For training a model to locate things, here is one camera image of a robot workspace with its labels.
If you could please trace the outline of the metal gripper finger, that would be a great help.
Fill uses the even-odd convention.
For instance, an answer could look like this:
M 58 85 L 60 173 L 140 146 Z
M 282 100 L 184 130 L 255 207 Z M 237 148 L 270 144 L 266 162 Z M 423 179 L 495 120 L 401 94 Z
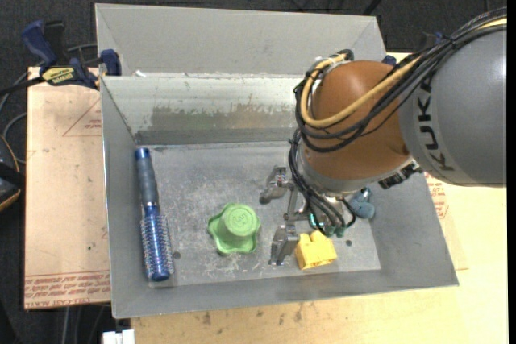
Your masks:
M 267 205 L 273 200 L 282 198 L 293 189 L 293 182 L 287 176 L 286 166 L 274 166 L 265 180 L 264 188 L 260 192 L 259 202 Z
M 281 266 L 290 256 L 299 242 L 295 226 L 279 226 L 273 236 L 269 264 Z

